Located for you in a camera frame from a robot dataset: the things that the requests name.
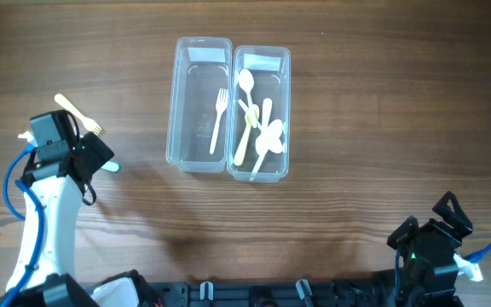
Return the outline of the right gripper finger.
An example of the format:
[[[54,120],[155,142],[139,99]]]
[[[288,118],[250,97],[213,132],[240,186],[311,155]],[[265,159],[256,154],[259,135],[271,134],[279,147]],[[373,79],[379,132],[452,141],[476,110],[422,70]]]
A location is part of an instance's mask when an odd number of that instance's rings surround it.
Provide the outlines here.
[[[472,222],[461,209],[454,193],[447,191],[433,206],[432,211],[439,215],[460,236],[466,237],[472,233]]]
[[[408,217],[389,237],[387,245],[393,249],[397,249],[403,243],[406,243],[408,238],[413,235],[419,228],[418,219],[414,216]]]

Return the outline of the white spoon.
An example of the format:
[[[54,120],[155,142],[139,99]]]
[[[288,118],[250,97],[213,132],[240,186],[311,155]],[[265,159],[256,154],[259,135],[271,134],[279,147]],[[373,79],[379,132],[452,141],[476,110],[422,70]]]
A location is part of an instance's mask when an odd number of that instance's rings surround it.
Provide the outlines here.
[[[269,120],[273,102],[265,98],[262,105],[261,134],[256,139],[256,151],[259,156],[264,156],[269,150]]]
[[[245,111],[245,129],[236,149],[235,158],[243,159],[245,157],[251,128],[257,122],[257,105],[253,105],[253,115],[251,115],[249,108],[241,99],[238,100],[238,103]],[[283,124],[280,119],[270,121],[272,109],[272,100],[270,98],[265,98],[263,100],[263,115],[260,127],[262,133],[259,137],[261,144],[267,145],[269,151],[274,154],[281,154],[283,152],[283,144],[280,140],[280,136],[283,132]]]
[[[257,118],[251,98],[251,90],[254,86],[254,78],[251,72],[247,69],[242,69],[238,76],[238,83],[240,88],[246,93],[247,109],[246,118],[250,121],[253,128],[257,128]]]

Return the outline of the white spoon vertical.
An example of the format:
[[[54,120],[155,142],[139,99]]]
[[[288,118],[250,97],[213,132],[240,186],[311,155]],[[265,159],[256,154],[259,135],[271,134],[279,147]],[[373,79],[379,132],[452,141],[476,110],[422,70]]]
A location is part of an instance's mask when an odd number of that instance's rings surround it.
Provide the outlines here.
[[[283,152],[283,144],[280,140],[282,132],[283,122],[280,119],[276,119],[263,129],[260,136],[256,139],[255,146],[258,158],[251,172],[251,182],[258,173],[268,151],[271,151],[274,154],[281,154]]]

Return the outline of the white fork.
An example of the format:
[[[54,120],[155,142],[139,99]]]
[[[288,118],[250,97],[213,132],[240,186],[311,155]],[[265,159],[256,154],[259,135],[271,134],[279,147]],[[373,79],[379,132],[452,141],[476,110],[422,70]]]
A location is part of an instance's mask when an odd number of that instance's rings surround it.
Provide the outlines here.
[[[210,154],[215,153],[220,123],[221,123],[221,117],[222,117],[222,114],[226,111],[227,106],[228,106],[228,89],[221,88],[217,94],[217,100],[216,100],[217,115],[216,115],[216,121],[214,124],[214,128],[212,131],[211,145],[210,145],[210,150],[209,150]]]

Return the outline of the yellow plastic spoon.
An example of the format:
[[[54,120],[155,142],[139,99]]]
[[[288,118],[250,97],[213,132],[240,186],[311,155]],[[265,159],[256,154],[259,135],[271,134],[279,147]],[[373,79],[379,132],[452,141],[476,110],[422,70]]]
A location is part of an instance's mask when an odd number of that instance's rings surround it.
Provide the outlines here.
[[[236,149],[234,155],[234,164],[236,166],[241,166],[244,162],[244,158],[246,155],[247,143],[249,140],[249,136],[251,133],[251,128],[254,124],[257,123],[259,117],[259,108],[256,104],[253,105],[253,116],[250,114],[245,115],[245,129],[240,139],[240,143]]]

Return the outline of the white fork pointing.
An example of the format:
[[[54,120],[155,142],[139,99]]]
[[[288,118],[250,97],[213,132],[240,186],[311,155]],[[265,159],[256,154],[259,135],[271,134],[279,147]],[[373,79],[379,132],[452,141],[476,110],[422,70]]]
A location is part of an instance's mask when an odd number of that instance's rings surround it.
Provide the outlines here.
[[[33,134],[30,131],[25,131],[24,133],[19,134],[18,138],[19,139],[25,139],[28,143],[31,143],[35,140],[35,137],[33,136]]]

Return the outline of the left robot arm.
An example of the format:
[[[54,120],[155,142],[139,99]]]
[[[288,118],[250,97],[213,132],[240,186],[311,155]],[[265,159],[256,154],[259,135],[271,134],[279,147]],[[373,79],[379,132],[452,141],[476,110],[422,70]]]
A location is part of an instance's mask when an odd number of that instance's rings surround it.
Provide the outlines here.
[[[135,277],[112,277],[92,291],[75,280],[74,244],[78,211],[91,206],[93,175],[113,151],[93,132],[81,135],[67,110],[43,113],[22,134],[24,150],[14,159],[26,165],[15,184],[23,192],[24,231],[14,271],[0,306],[140,306]]]

